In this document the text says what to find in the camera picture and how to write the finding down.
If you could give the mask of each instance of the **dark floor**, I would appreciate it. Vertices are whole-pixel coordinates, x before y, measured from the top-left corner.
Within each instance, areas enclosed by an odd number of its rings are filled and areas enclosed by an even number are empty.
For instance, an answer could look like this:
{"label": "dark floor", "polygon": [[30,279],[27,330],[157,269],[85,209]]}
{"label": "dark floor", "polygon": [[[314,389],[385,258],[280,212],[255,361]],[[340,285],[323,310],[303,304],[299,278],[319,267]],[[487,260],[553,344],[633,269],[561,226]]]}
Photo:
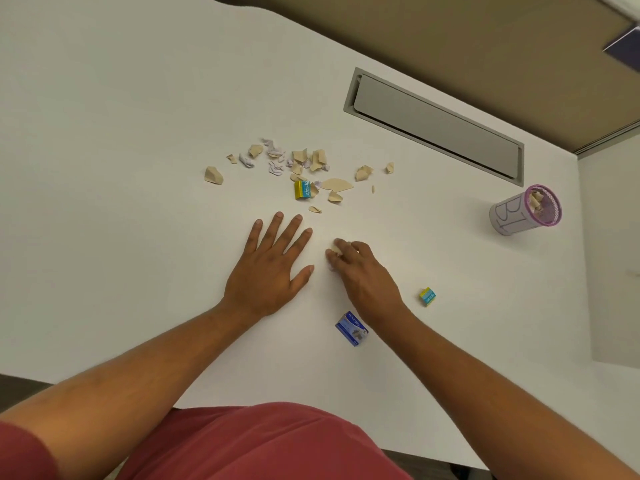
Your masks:
{"label": "dark floor", "polygon": [[[43,382],[0,374],[0,412],[48,386],[49,384]],[[443,461],[395,451],[385,450],[385,453],[415,480],[456,480],[456,476],[451,473],[451,466]],[[115,478],[115,475],[110,475],[109,479],[111,478]],[[468,480],[491,480],[491,475],[484,470],[473,470]]]}

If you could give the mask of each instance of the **forearm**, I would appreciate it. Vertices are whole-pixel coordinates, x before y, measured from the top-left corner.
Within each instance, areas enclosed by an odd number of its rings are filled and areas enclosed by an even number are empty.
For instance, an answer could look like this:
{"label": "forearm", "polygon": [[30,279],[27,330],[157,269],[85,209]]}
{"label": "forearm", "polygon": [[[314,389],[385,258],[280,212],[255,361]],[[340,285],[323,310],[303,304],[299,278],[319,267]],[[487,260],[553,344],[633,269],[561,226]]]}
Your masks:
{"label": "forearm", "polygon": [[370,323],[500,480],[640,478],[544,404],[402,308]]}
{"label": "forearm", "polygon": [[221,305],[0,415],[39,437],[65,480],[108,473],[249,328]]}

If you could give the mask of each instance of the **mesh pen cup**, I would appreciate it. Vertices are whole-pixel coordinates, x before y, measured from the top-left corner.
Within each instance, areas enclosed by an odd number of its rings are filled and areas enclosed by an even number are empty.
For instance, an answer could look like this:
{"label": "mesh pen cup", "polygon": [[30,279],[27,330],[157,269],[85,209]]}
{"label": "mesh pen cup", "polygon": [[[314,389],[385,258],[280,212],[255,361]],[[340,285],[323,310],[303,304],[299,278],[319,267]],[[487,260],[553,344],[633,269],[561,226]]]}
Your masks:
{"label": "mesh pen cup", "polygon": [[555,193],[544,185],[532,185],[523,193],[494,204],[489,220],[496,231],[511,235],[535,227],[552,227],[562,219]]}

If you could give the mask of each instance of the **person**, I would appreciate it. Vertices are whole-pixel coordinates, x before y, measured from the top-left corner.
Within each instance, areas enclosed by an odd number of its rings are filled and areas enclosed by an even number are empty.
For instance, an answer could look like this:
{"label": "person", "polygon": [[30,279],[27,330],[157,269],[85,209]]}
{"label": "person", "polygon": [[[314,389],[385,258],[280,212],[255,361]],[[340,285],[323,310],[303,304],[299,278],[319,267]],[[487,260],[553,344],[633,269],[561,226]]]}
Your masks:
{"label": "person", "polygon": [[[291,403],[172,410],[238,337],[304,287],[291,268],[312,235],[288,247],[296,216],[259,242],[251,229],[224,297],[210,311],[0,415],[0,478],[120,480],[408,479],[355,425]],[[326,257],[360,317],[436,398],[500,480],[638,480],[631,468],[531,395],[414,316],[363,242]]]}

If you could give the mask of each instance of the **pink rim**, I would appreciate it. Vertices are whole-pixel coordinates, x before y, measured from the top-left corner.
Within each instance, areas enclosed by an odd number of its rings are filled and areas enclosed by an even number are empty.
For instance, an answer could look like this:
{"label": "pink rim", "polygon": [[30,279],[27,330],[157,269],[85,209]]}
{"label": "pink rim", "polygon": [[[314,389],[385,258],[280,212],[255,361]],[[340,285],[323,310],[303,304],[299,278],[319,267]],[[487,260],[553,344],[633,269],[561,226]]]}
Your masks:
{"label": "pink rim", "polygon": [[[535,189],[544,189],[546,190],[546,192],[549,193],[549,195],[551,195],[551,197],[553,197],[554,202],[558,208],[558,218],[555,219],[553,222],[551,223],[546,223],[541,221],[539,218],[536,217],[536,215],[532,212],[532,210],[529,208],[527,202],[529,201],[529,195],[535,190]],[[556,224],[558,224],[558,222],[560,222],[560,219],[562,219],[562,205],[560,205],[560,201],[558,200],[558,197],[556,197],[556,194],[553,193],[551,191],[551,189],[549,187],[546,187],[544,185],[532,185],[530,187],[528,187],[525,191],[524,191],[524,207],[525,209],[527,209],[527,212],[529,213],[529,215],[531,216],[531,218],[533,220],[535,220],[535,222],[537,222],[538,224],[540,224],[541,226],[544,227],[553,227]]]}

